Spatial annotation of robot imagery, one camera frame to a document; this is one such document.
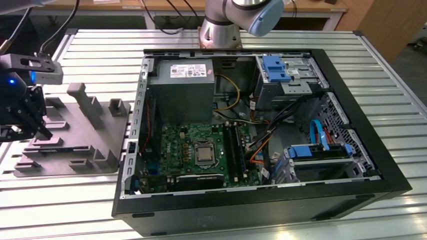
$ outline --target blue led light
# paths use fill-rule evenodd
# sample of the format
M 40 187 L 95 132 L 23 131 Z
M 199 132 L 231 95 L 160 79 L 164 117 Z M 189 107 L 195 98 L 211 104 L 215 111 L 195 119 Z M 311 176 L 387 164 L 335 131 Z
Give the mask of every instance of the blue led light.
M 29 72 L 29 78 L 31 78 L 31 82 L 35 83 L 36 82 L 36 72 L 35 71 Z

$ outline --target metal rail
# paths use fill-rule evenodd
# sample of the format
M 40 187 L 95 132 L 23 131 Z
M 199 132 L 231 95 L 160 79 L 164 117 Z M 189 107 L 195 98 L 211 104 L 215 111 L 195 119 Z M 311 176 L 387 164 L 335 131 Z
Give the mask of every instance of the metal rail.
M 414 190 L 339 220 L 191 234 L 184 238 L 424 238 L 427 111 L 371 44 L 352 32 L 324 31 L 274 31 L 263 38 L 243 32 L 242 41 L 244 48 L 326 50 Z M 143 50 L 197 48 L 197 44 L 197 33 L 191 30 L 180 36 L 167 36 L 156 30 L 79 30 L 76 35 L 64 37 L 55 53 L 63 65 L 64 84 L 45 86 L 44 92 L 72 102 L 68 84 L 84 82 L 88 96 L 96 96 L 99 101 L 133 101 Z M 12 170 L 25 146 L 25 142 L 13 142 L 0 148 L 0 240 L 140 238 L 124 222 L 111 217 L 117 174 L 17 179 Z

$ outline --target motherboard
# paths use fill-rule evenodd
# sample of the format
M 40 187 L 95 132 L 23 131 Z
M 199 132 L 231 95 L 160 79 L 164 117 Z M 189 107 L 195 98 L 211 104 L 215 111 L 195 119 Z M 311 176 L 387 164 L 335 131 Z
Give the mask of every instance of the motherboard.
M 145 185 L 149 188 L 145 188 L 144 192 L 164 193 L 179 189 L 259 185 L 256 168 L 247 168 L 243 155 L 242 161 L 235 161 L 234 158 L 235 152 L 243 153 L 242 146 L 250 142 L 250 128 L 246 123 L 164 125 L 160 159 L 147 163 L 149 176 L 145 178 Z

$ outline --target ram slot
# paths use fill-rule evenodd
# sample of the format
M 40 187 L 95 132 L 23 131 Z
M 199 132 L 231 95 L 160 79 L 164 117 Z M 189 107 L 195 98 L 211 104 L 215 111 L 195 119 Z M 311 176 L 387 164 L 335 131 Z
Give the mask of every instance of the ram slot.
M 243 147 L 239 138 L 239 130 L 235 125 L 223 127 L 224 151 L 227 157 L 228 178 L 239 182 L 247 178 L 247 166 L 244 161 Z

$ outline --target power supply label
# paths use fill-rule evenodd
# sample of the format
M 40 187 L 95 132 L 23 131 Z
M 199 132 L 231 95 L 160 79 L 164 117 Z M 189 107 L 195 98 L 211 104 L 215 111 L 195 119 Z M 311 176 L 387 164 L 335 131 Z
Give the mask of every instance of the power supply label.
M 206 78 L 206 64 L 176 64 L 171 66 L 171 78 Z

